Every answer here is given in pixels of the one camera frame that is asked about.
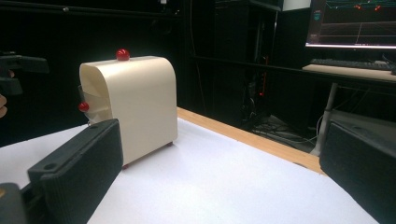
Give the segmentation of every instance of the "wooden table edge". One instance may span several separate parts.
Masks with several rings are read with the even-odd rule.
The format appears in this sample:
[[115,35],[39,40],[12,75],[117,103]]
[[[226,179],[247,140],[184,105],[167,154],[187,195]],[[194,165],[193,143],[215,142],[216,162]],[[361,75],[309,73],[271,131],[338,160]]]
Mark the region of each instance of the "wooden table edge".
[[302,165],[303,167],[315,171],[321,175],[326,175],[320,169],[319,157],[317,156],[260,137],[254,133],[248,133],[228,124],[201,116],[180,107],[177,108],[177,116],[181,119],[207,128],[208,130],[211,130],[215,133],[223,134],[239,142],[270,153],[286,161],[291,161],[293,163]]

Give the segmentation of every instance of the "monitor screen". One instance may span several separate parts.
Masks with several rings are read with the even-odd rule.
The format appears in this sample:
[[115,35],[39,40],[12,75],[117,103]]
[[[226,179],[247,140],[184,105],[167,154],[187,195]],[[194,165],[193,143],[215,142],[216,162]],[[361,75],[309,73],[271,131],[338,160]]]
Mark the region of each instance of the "monitor screen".
[[396,49],[396,1],[312,0],[307,47]]

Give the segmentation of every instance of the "keyboard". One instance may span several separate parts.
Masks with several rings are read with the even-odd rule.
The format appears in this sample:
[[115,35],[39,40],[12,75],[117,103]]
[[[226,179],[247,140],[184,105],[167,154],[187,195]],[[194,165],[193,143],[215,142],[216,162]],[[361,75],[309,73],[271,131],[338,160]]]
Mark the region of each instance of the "keyboard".
[[390,63],[364,63],[364,62],[340,61],[333,59],[313,59],[311,60],[311,64],[380,70],[380,71],[391,71],[396,68],[395,64],[390,64]]

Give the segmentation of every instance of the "red marker ball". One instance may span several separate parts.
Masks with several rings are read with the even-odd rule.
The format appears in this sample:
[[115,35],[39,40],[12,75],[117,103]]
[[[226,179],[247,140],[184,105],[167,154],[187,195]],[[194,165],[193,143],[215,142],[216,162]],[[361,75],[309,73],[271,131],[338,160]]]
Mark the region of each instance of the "red marker ball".
[[129,52],[126,49],[117,50],[116,57],[118,61],[129,61]]
[[81,112],[87,112],[90,109],[90,106],[87,104],[87,102],[82,102],[81,104],[78,105],[78,109]]

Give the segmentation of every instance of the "cream-colored box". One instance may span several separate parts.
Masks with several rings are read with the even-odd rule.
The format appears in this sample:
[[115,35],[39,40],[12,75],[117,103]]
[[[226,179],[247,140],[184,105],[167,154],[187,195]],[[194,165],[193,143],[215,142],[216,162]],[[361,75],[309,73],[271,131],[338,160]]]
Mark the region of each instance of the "cream-colored box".
[[177,138],[176,77],[165,58],[83,63],[79,78],[90,123],[120,121],[124,165]]

